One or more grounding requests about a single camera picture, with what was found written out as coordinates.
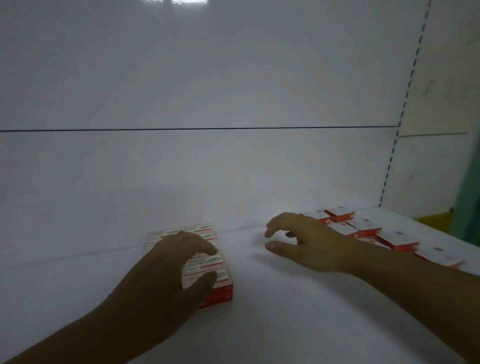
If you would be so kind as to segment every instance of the hand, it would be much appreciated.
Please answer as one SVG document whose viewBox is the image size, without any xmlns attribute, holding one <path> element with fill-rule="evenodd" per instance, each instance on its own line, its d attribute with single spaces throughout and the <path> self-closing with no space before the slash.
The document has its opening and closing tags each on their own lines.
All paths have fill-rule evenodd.
<svg viewBox="0 0 480 364">
<path fill-rule="evenodd" d="M 345 271 L 353 250 L 359 245 L 322 222 L 287 212 L 270 220 L 265 237 L 270 238 L 279 230 L 287 231 L 285 235 L 289 238 L 297 238 L 297 245 L 269 241 L 265 248 L 318 271 Z"/>
<path fill-rule="evenodd" d="M 217 249 L 200 236 L 184 231 L 165 237 L 123 278 L 92 312 L 94 322 L 112 330 L 122 359 L 150 350 L 177 331 L 205 301 L 216 272 L 201 276 L 182 289 L 181 270 L 197 252 L 214 255 Z"/>
</svg>

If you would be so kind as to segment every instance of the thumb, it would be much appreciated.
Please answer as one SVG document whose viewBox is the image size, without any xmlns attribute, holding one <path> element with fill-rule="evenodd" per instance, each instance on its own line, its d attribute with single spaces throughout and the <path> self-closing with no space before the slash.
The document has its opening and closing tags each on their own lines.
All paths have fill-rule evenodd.
<svg viewBox="0 0 480 364">
<path fill-rule="evenodd" d="M 296 263 L 300 263 L 300 247 L 298 245 L 270 241 L 265 244 L 265 249 L 273 254 L 277 254 L 284 258 L 293 260 Z"/>
<path fill-rule="evenodd" d="M 185 303 L 190 309 L 196 310 L 210 295 L 216 283 L 216 271 L 207 272 L 194 284 L 183 290 Z"/>
</svg>

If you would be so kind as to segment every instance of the stack of boxes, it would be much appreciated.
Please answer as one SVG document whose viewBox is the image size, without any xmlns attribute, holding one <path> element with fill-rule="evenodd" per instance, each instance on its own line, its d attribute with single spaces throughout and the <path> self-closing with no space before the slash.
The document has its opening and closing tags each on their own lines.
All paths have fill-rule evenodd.
<svg viewBox="0 0 480 364">
<path fill-rule="evenodd" d="M 414 253 L 415 256 L 447 267 L 458 268 L 464 261 L 448 254 L 441 248 L 428 248 L 401 231 L 384 229 L 366 218 L 356 218 L 355 212 L 345 207 L 303 213 L 327 224 L 330 228 L 363 242 L 391 249 L 396 252 Z"/>
<path fill-rule="evenodd" d="M 152 232 L 148 235 L 145 245 L 145 254 L 147 254 L 157 243 L 161 243 L 162 239 L 169 235 L 174 235 L 179 231 L 192 232 L 199 235 L 203 239 L 210 242 L 218 252 L 209 256 L 205 253 L 197 253 L 187 261 L 182 269 L 182 285 L 188 288 L 194 284 L 206 272 L 215 270 L 217 272 L 217 280 L 213 287 L 210 297 L 200 306 L 200 308 L 212 306 L 233 300 L 233 280 L 228 270 L 225 257 L 218 246 L 218 239 L 210 224 L 194 225 L 182 229 L 172 229 Z"/>
</svg>

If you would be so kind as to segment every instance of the green panel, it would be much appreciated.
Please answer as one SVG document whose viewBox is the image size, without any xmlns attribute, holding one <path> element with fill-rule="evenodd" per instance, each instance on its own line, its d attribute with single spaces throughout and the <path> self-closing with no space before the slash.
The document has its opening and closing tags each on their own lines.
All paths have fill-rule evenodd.
<svg viewBox="0 0 480 364">
<path fill-rule="evenodd" d="M 480 143 L 456 202 L 450 234 L 480 246 Z"/>
</svg>

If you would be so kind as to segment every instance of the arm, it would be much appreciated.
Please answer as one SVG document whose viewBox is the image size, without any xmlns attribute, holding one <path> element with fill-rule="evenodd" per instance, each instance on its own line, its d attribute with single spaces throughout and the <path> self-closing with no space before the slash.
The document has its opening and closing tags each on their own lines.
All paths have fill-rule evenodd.
<svg viewBox="0 0 480 364">
<path fill-rule="evenodd" d="M 216 272 L 182 290 L 181 270 L 195 253 L 216 248 L 180 232 L 155 245 L 95 310 L 5 364 L 121 364 L 177 331 L 208 297 Z"/>
<path fill-rule="evenodd" d="M 296 237 L 267 250 L 318 271 L 349 273 L 409 312 L 443 342 L 480 361 L 480 277 L 345 237 L 312 218 L 284 213 L 267 224 Z"/>
</svg>

